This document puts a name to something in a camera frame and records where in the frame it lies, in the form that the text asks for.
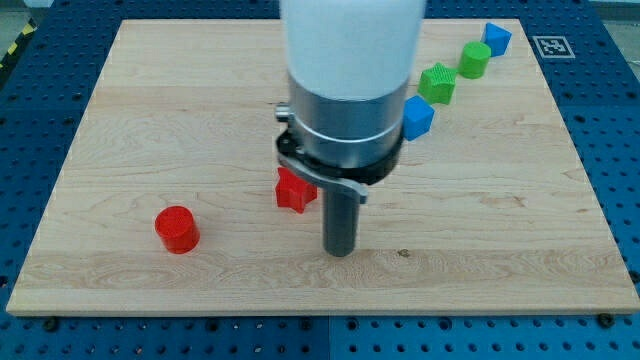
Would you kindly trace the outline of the black clamp ring with lever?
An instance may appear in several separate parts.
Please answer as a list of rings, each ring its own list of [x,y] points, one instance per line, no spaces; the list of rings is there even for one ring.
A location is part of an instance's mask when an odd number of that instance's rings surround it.
[[[281,166],[294,175],[329,192],[339,193],[365,204],[369,185],[386,178],[396,167],[404,139],[394,143],[388,155],[373,164],[358,168],[340,168],[321,163],[304,153],[302,146],[289,130],[281,133],[276,142],[277,159]]]

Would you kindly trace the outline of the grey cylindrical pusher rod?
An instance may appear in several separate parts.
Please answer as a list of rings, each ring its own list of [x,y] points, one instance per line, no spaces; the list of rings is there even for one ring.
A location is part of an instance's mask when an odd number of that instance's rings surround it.
[[[360,198],[351,194],[323,192],[323,247],[335,257],[351,254],[356,246]]]

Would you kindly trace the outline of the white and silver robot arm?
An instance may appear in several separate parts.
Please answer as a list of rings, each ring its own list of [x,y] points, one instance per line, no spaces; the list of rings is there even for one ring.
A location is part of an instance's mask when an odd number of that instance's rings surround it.
[[[405,95],[425,0],[279,4],[289,101],[275,117],[279,163],[321,188],[323,247],[344,257],[356,246],[369,186],[396,167]]]

